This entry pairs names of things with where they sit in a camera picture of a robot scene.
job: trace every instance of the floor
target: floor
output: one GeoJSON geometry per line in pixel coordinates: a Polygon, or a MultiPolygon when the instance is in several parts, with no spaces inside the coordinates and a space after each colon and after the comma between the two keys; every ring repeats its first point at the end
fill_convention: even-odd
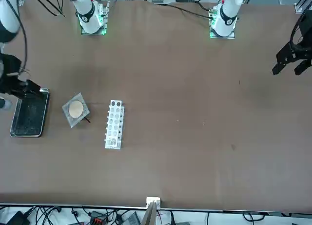
{"type": "MultiPolygon", "coordinates": [[[[17,212],[26,212],[30,207],[8,207],[0,211],[0,223],[7,223],[11,217],[17,212]]],[[[86,212],[82,209],[74,209],[78,213],[78,221],[80,223],[85,222],[87,224],[90,219],[86,212]]],[[[105,210],[97,209],[95,210],[99,213],[106,213],[105,210]]],[[[122,214],[125,210],[118,211],[119,214],[122,214]]],[[[125,221],[128,217],[132,215],[134,211],[126,212],[122,218],[125,221]]],[[[171,215],[169,211],[160,211],[160,216],[157,216],[156,224],[157,225],[167,225],[171,222],[171,215]]],[[[174,219],[176,223],[189,222],[191,225],[206,225],[207,224],[207,215],[205,212],[173,212],[174,219]]],[[[142,221],[144,216],[144,211],[137,211],[137,215],[142,221]]],[[[38,224],[42,224],[43,217],[39,220],[38,224]]],[[[260,218],[261,216],[253,216],[254,219],[260,218]]],[[[54,211],[50,215],[50,220],[53,225],[70,225],[77,223],[76,219],[71,213],[70,208],[63,208],[60,213],[54,211]]],[[[30,224],[36,224],[36,211],[30,214],[29,216],[30,224]]],[[[242,215],[240,214],[221,214],[221,213],[210,213],[209,215],[209,225],[252,225],[251,222],[247,222],[242,215]]],[[[312,223],[312,218],[289,218],[289,217],[277,217],[277,216],[266,216],[264,220],[260,222],[255,222],[255,225],[310,225],[312,223]]]]}

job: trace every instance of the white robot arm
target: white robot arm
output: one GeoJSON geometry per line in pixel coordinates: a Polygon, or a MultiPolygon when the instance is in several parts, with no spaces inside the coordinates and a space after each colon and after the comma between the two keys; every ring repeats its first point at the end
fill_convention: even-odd
{"type": "Polygon", "coordinates": [[[70,0],[73,2],[80,25],[88,34],[97,32],[103,25],[103,6],[97,1],[91,0],[70,0]]]}
{"type": "MultiPolygon", "coordinates": [[[[18,0],[9,0],[19,14],[18,0]]],[[[0,42],[10,42],[18,33],[20,24],[6,0],[0,0],[0,42]]]]}
{"type": "Polygon", "coordinates": [[[237,21],[237,13],[244,0],[224,0],[217,6],[217,16],[212,30],[221,37],[229,36],[237,21]]]}

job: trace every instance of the square tray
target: square tray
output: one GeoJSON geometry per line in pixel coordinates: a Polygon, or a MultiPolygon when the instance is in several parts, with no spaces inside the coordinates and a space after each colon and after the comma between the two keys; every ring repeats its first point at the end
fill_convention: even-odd
{"type": "Polygon", "coordinates": [[[40,137],[43,130],[49,90],[41,88],[43,99],[18,99],[10,130],[11,137],[40,137]]]}

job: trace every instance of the power adapter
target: power adapter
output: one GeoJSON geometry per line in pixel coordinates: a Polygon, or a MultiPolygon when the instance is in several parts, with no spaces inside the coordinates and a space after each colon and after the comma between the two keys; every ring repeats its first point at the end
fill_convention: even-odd
{"type": "Polygon", "coordinates": [[[6,225],[29,225],[27,217],[22,212],[18,211],[16,214],[7,222],[6,225]]]}

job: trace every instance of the small white object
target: small white object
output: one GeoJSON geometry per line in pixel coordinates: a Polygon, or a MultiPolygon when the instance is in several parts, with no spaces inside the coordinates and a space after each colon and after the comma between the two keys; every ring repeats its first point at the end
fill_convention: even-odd
{"type": "Polygon", "coordinates": [[[122,101],[111,100],[107,116],[105,148],[121,148],[124,111],[122,101]]]}

